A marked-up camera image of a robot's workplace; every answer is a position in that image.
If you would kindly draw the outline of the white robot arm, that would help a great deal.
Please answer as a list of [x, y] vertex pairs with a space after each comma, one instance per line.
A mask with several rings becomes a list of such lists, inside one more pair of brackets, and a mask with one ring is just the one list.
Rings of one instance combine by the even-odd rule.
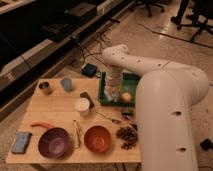
[[142, 171], [198, 171], [191, 108], [209, 90], [206, 73], [192, 65], [134, 56], [124, 44], [103, 51], [107, 95], [114, 98], [127, 69], [141, 77], [135, 95]]

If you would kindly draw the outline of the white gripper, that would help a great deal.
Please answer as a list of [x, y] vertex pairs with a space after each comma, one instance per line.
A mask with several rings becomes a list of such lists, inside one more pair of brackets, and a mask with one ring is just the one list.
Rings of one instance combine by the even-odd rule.
[[110, 68], [106, 72], [106, 86], [118, 86], [121, 89], [123, 81], [123, 70], [121, 68]]

